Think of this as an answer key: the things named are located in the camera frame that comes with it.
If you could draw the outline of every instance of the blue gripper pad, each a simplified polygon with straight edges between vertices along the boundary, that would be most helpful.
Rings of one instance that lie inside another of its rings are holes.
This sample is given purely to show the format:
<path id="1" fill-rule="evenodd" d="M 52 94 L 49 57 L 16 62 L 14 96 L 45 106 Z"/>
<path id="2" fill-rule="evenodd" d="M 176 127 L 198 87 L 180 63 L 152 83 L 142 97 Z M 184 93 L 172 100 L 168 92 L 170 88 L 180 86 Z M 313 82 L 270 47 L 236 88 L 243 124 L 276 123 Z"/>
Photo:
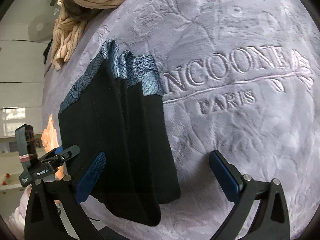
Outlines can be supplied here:
<path id="1" fill-rule="evenodd" d="M 233 203 L 237 203 L 239 200 L 239 185 L 214 151 L 210 153 L 209 165 L 227 199 Z"/>
<path id="2" fill-rule="evenodd" d="M 100 152 L 76 185 L 75 199 L 78 204 L 88 199 L 105 166 L 106 155 Z"/>
<path id="3" fill-rule="evenodd" d="M 56 150 L 54 151 L 55 154 L 59 154 L 60 152 L 63 151 L 62 146 L 59 146 L 58 148 L 56 148 Z"/>

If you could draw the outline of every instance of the plush blanket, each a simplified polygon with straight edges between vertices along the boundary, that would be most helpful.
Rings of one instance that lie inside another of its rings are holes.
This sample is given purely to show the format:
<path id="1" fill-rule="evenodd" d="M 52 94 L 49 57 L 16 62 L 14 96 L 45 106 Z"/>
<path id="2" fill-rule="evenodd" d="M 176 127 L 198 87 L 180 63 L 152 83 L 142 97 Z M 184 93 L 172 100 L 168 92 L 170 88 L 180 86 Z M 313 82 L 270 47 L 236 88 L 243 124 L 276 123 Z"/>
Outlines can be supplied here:
<path id="1" fill-rule="evenodd" d="M 93 197 L 87 215 L 131 240 L 209 239 L 232 208 L 208 164 L 218 149 L 241 173 L 281 181 L 298 236 L 320 203 L 320 34 L 301 2 L 126 0 L 108 13 L 89 23 L 65 67 L 47 72 L 44 128 L 53 114 L 60 140 L 60 104 L 104 41 L 153 55 L 181 197 L 161 205 L 156 227 L 117 218 Z"/>

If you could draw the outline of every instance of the silver bolt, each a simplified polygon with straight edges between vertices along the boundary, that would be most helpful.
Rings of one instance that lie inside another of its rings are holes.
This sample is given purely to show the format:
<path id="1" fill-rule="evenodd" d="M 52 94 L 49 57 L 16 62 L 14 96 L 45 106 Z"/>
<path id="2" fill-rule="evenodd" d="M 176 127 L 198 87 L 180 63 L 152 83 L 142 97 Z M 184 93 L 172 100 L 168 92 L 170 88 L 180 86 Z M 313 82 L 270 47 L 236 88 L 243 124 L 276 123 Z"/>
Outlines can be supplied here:
<path id="1" fill-rule="evenodd" d="M 246 180 L 246 181 L 252 180 L 252 177 L 251 177 L 250 175 L 248 175 L 248 174 L 244 174 L 244 175 L 243 175 L 243 178 L 244 178 L 244 180 Z"/>
<path id="2" fill-rule="evenodd" d="M 272 181 L 273 181 L 273 183 L 274 183 L 274 184 L 276 184 L 276 185 L 280 185 L 280 181 L 279 181 L 279 179 L 273 179 Z"/>
<path id="3" fill-rule="evenodd" d="M 71 176 L 70 175 L 66 175 L 63 177 L 64 181 L 70 181 L 71 180 Z"/>
<path id="4" fill-rule="evenodd" d="M 41 183 L 41 179 L 36 179 L 35 184 L 39 185 Z"/>

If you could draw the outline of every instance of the blue patterned fabric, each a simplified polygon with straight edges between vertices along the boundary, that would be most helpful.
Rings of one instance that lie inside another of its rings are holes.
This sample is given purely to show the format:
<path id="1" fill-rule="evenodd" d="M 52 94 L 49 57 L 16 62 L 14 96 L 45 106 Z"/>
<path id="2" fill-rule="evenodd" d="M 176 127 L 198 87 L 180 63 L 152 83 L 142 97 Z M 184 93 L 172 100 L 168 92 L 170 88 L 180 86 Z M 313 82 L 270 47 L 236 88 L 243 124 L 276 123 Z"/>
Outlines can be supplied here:
<path id="1" fill-rule="evenodd" d="M 75 199 L 78 204 L 88 199 L 105 166 L 106 155 L 100 152 L 76 185 Z"/>
<path id="2" fill-rule="evenodd" d="M 145 96 L 163 95 L 155 59 L 151 55 L 135 56 L 130 51 L 119 55 L 119 44 L 116 40 L 108 40 L 103 43 L 101 50 L 89 63 L 84 74 L 70 89 L 60 105 L 59 115 L 80 98 L 105 59 L 108 60 L 115 79 L 127 79 L 128 87 L 141 82 L 142 92 Z"/>

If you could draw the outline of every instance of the bed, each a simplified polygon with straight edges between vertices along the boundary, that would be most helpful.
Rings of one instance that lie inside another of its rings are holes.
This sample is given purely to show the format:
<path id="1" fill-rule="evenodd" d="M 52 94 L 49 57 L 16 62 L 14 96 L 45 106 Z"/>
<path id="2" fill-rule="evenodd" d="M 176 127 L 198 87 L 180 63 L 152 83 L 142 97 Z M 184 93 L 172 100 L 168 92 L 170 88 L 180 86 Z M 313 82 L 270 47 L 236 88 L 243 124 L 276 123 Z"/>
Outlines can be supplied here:
<path id="1" fill-rule="evenodd" d="M 86 214 L 131 240 L 209 239 L 232 208 L 208 165 L 218 149 L 243 174 L 280 179 L 297 238 L 320 204 L 320 34 L 302 3 L 126 0 L 104 10 L 60 71 L 47 60 L 43 124 L 52 114 L 58 140 L 61 102 L 109 39 L 156 59 L 181 197 L 161 205 L 157 227 L 117 218 L 91 196 Z"/>

